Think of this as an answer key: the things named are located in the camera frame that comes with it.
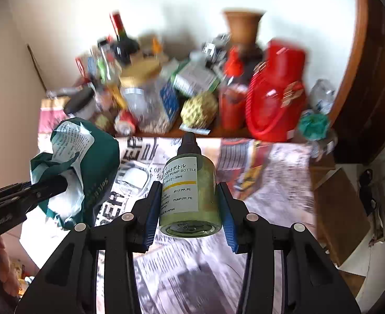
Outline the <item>person's left hand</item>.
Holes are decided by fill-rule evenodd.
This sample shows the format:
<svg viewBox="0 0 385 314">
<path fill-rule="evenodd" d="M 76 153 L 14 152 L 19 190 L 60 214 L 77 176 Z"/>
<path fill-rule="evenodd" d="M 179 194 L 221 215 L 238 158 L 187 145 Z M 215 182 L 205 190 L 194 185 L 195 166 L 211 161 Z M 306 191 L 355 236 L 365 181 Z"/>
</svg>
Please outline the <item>person's left hand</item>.
<svg viewBox="0 0 385 314">
<path fill-rule="evenodd" d="M 0 282 L 7 294 L 12 297 L 19 295 L 19 279 L 15 268 L 11 265 L 2 236 L 0 236 Z"/>
</svg>

